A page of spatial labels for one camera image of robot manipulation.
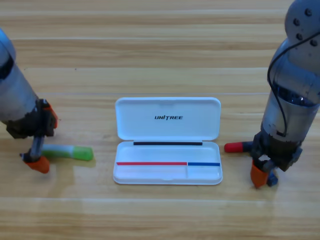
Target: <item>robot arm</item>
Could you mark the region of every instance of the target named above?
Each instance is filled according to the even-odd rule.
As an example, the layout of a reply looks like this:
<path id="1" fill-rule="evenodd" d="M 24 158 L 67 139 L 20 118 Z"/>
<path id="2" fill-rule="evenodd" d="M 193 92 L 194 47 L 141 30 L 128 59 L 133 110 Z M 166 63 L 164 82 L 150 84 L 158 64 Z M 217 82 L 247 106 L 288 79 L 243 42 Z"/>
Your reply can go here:
<path id="1" fill-rule="evenodd" d="M 45 136 L 54 135 L 58 118 L 34 93 L 15 60 L 14 46 L 0 29 L 0 121 L 15 139 L 33 137 L 32 147 L 21 157 L 31 169 L 47 173 L 50 164 L 41 152 Z"/>
<path id="2" fill-rule="evenodd" d="M 274 170 L 287 171 L 320 107 L 320 1 L 295 0 L 285 18 L 287 39 L 268 69 L 271 86 L 260 132 L 251 142 L 227 143 L 226 152 L 249 152 L 256 188 L 278 182 Z M 269 160 L 260 160 L 265 155 Z"/>
<path id="3" fill-rule="evenodd" d="M 289 41 L 286 39 L 276 51 L 273 59 L 288 47 Z M 289 55 L 288 52 L 274 64 L 270 71 L 271 80 L 276 86 L 301 96 L 302 101 L 308 100 L 313 104 L 320 103 L 320 76 L 292 63 Z"/>

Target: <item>marker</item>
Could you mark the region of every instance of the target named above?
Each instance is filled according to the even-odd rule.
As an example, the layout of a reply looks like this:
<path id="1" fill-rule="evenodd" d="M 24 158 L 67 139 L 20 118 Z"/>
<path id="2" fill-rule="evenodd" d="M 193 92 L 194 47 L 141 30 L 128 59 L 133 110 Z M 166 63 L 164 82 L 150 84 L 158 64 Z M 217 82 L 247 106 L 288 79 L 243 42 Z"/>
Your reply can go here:
<path id="1" fill-rule="evenodd" d="M 47 158 L 71 158 L 83 161 L 90 161 L 94 158 L 91 147 L 55 144 L 44 144 L 41 155 Z"/>

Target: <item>black stripe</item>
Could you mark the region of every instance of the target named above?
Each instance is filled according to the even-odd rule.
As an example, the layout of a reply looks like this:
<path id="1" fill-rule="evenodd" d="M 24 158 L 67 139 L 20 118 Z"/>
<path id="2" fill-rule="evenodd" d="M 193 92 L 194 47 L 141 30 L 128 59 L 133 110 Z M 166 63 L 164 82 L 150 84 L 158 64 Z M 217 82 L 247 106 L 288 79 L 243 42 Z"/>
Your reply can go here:
<path id="1" fill-rule="evenodd" d="M 133 145 L 188 145 L 202 146 L 202 142 L 184 142 L 184 141 L 135 141 Z"/>
<path id="2" fill-rule="evenodd" d="M 12 67 L 14 66 L 14 60 L 10 56 L 8 61 L 2 66 L 0 66 L 0 80 L 5 80 L 10 74 Z"/>

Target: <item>black cable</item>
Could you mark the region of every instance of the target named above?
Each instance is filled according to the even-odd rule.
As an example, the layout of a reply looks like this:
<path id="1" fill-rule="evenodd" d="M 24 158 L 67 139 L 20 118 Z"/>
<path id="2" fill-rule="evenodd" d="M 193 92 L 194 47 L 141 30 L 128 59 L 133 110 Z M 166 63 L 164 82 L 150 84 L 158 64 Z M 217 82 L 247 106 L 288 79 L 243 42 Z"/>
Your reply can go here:
<path id="1" fill-rule="evenodd" d="M 280 108 L 280 111 L 282 113 L 282 117 L 283 117 L 283 122 L 284 122 L 284 132 L 277 132 L 278 135 L 282 136 L 282 137 L 285 137 L 287 135 L 287 130 L 288 130 L 288 124 L 287 124 L 287 120 L 286 120 L 286 115 L 285 115 L 285 112 L 284 112 L 284 109 L 280 103 L 280 100 L 279 100 L 279 97 L 278 97 L 278 94 L 277 94 L 277 90 L 274 88 L 274 86 L 272 85 L 271 83 L 271 79 L 270 79 L 270 72 L 271 72 L 271 69 L 272 67 L 274 66 L 274 64 L 276 63 L 276 61 L 279 60 L 279 58 L 281 58 L 283 55 L 285 55 L 288 51 L 290 51 L 291 49 L 294 49 L 298 46 L 300 46 L 301 44 L 304 44 L 306 42 L 308 42 L 309 40 L 315 38 L 316 36 L 318 36 L 320 34 L 320 31 L 313 34 L 312 36 L 306 38 L 305 40 L 302 40 L 292 46 L 289 46 L 288 48 L 286 48 L 285 50 L 283 50 L 270 64 L 269 68 L 268 68 L 268 72 L 267 72 L 267 80 L 268 80 L 268 83 L 271 87 L 271 90 L 275 96 L 275 99 L 279 105 L 279 108 Z"/>

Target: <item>wooden table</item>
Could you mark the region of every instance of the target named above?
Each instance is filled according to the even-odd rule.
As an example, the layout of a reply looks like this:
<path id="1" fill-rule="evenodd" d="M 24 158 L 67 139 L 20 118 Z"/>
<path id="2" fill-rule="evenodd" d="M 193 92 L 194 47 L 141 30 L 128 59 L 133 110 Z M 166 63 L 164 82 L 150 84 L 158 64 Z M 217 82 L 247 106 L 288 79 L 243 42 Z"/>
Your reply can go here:
<path id="1" fill-rule="evenodd" d="M 31 139 L 0 129 L 0 239 L 320 239 L 320 118 L 279 185 L 256 190 L 251 159 L 225 154 L 260 130 L 267 67 L 292 0 L 0 0 L 17 63 L 59 116 L 47 143 L 92 146 L 95 160 L 19 158 Z M 120 97 L 221 101 L 224 179 L 217 186 L 119 185 Z"/>

